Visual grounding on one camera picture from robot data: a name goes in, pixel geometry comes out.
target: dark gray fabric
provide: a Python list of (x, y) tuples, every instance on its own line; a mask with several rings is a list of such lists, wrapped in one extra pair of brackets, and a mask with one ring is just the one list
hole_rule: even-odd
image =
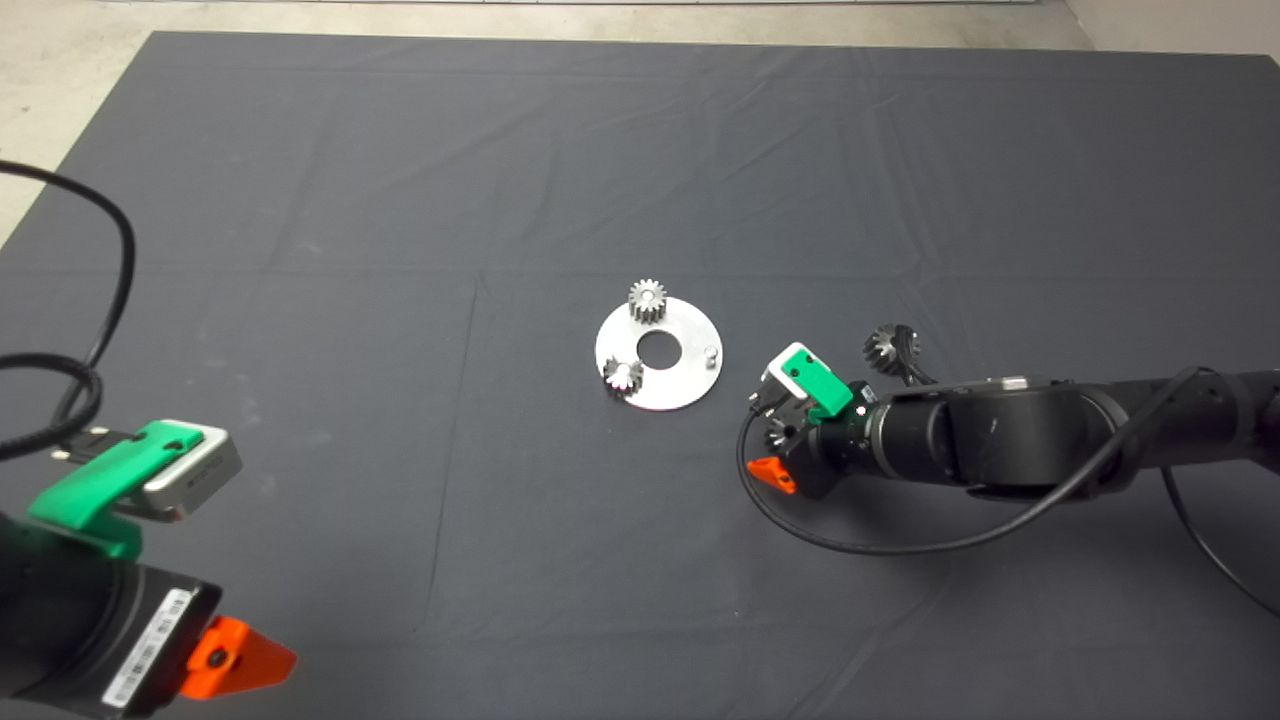
[[(1274, 717), (1280, 626), (1149, 478), (874, 560), (768, 525), (731, 455), (773, 354), (865, 375), (883, 322), (946, 379), (1275, 366), (1277, 128), (1252, 56), (154, 36), (63, 165), (141, 238), (101, 420), (233, 432), (244, 471), (145, 560), (301, 655), (168, 717)], [(114, 268), (42, 195), (0, 351), (81, 352)], [(649, 275), (726, 345), (675, 414), (591, 368)], [(5, 432), (58, 388), (0, 384)], [(3, 470), (17, 511), (63, 468)], [(1280, 598), (1275, 478), (1184, 475)], [(874, 480), (794, 507), (896, 541), (1011, 510)]]

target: barcode label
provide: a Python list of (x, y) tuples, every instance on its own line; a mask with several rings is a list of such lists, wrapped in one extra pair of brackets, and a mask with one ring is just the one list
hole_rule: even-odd
[(156, 655), (160, 655), (160, 648), (169, 639), (169, 634), (178, 625), (178, 619), (182, 618), (189, 603), (191, 591), (173, 588), (164, 596), (164, 601), (160, 602), (160, 607), (156, 609), (151, 621), (142, 630), (138, 642), (133, 643), (129, 656), (124, 659), (120, 670), (115, 674), (111, 684), (106, 687), (106, 692), (102, 693), (104, 703), (111, 707), (124, 707), (133, 700), (133, 692), (147, 676), (151, 662), (155, 661)]

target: silver metal plate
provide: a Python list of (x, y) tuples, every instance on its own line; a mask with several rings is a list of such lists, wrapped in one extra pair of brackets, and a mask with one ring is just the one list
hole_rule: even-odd
[[(640, 361), (640, 338), (655, 331), (669, 333), (680, 343), (680, 360), (662, 370)], [(684, 300), (668, 297), (667, 313), (655, 323), (635, 322), (626, 304), (604, 319), (595, 336), (596, 373), (609, 357), (644, 366), (640, 389), (623, 400), (645, 410), (676, 410), (712, 389), (724, 365), (724, 346), (710, 318)]]

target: metal gear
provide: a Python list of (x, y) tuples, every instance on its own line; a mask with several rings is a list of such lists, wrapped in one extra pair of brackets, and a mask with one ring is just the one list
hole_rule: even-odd
[(627, 292), (631, 318), (637, 323), (657, 323), (667, 314), (667, 288), (655, 279), (640, 281)]
[[(914, 361), (920, 356), (920, 337), (911, 331), (911, 345), (908, 347), (910, 352), (910, 359)], [(881, 325), (876, 328), (867, 342), (863, 345), (863, 356), (867, 357), (867, 363), (870, 366), (886, 375), (900, 377), (906, 372), (906, 365), (899, 356), (897, 346), (893, 345), (893, 337), (897, 333), (897, 325)]]
[(604, 361), (604, 387), (613, 397), (626, 397), (640, 389), (644, 380), (644, 365), (639, 360), (623, 363), (617, 357)]
[(796, 429), (777, 418), (769, 418), (769, 423), (764, 427), (764, 441), (774, 451), (782, 450), (791, 436), (794, 436)]

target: spur gear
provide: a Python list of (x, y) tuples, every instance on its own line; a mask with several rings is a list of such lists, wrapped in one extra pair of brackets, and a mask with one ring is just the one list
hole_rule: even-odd
[(631, 318), (637, 323), (657, 323), (667, 314), (667, 288), (655, 279), (640, 281), (627, 292)]
[[(876, 332), (863, 345), (863, 356), (867, 357), (867, 363), (874, 370), (893, 377), (900, 377), (906, 372), (906, 364), (899, 354), (897, 345), (893, 343), (897, 329), (899, 325), (881, 325), (876, 328)], [(914, 363), (920, 356), (920, 337), (910, 328), (908, 328), (908, 332), (910, 333), (911, 342), (906, 347), (906, 352), (910, 354), (909, 360)]]
[(604, 361), (602, 373), (604, 387), (609, 395), (626, 397), (640, 389), (640, 383), (644, 379), (644, 365), (639, 360), (623, 363), (617, 357), (609, 357)]

